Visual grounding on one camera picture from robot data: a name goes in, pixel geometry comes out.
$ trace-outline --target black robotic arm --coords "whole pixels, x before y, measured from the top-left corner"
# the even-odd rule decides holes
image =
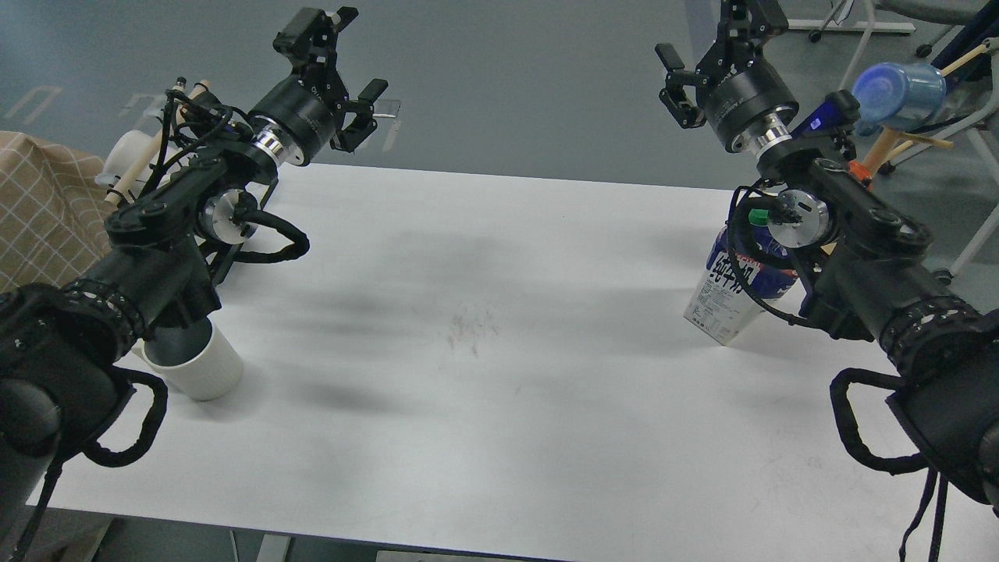
[[[725,150],[756,156],[760,189],[737,190],[728,233],[734,242],[746,230],[751,209],[769,212],[770,233],[790,255],[782,265],[794,267],[807,294],[800,316],[774,312],[833,338],[877,340],[897,368],[897,377],[847,369],[831,385],[848,452],[891,473],[930,466],[999,514],[999,311],[980,314],[927,271],[929,230],[851,173],[857,103],[849,92],[830,94],[790,130],[798,104],[761,50],[786,27],[772,0],[722,0],[717,39],[694,72],[669,44],[656,47],[667,73],[659,98],[681,127],[707,122]],[[691,86],[696,103],[684,92]],[[741,190],[756,196],[739,200]],[[760,254],[753,257],[772,259]],[[888,405],[918,454],[881,459],[863,445],[846,400],[851,383],[894,391]]]
[[[374,103],[388,82],[373,80],[351,100],[336,69],[337,39],[357,15],[354,8],[301,10],[274,41],[292,73],[244,114],[245,123],[210,92],[187,99],[168,91],[199,134],[186,149],[193,153],[188,165],[162,187],[170,166],[155,169],[144,195],[108,217],[112,250],[80,278],[61,289],[28,285],[0,295],[0,536],[46,470],[42,509],[68,459],[83,452],[99,464],[122,466],[152,444],[166,387],[114,363],[139,338],[185,328],[222,306],[196,236],[213,248],[235,245],[256,223],[291,243],[276,254],[239,252],[237,260],[282,261],[308,251],[306,235],[258,209],[245,188],[275,182],[283,162],[307,165],[326,143],[353,152],[374,132]],[[173,113],[164,112],[167,129]],[[133,447],[108,451],[97,439],[134,384],[153,389],[154,407]],[[15,558],[24,555],[40,515],[36,510]]]

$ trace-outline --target blue plastic cup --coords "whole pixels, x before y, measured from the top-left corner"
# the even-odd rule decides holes
[[[857,77],[852,93],[860,102],[858,131],[874,125],[908,131],[940,112],[947,81],[937,68],[925,63],[883,62]]]

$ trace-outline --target table surface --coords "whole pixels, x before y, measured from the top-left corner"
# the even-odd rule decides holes
[[[897,556],[923,476],[854,463],[828,398],[842,368],[890,370],[878,347],[770,317],[722,347],[682,318],[728,192],[282,177],[269,209],[312,250],[221,288],[243,381],[173,393],[145,458],[74,459],[53,506],[557,560]],[[861,431],[908,454],[884,397],[851,392]],[[103,441],[130,444],[145,404]],[[997,529],[955,491],[941,559],[992,560]]]

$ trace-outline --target plaid fabric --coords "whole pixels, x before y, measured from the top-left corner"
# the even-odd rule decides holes
[[[62,286],[109,251],[97,156],[0,131],[0,292]]]

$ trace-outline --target white paper cup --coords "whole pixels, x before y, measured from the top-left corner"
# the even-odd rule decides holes
[[[219,398],[235,388],[243,378],[243,360],[218,326],[211,322],[209,326],[212,334],[208,344],[200,353],[183,363],[158,364],[146,354],[145,345],[137,349],[138,355],[155,373],[192,399]]]

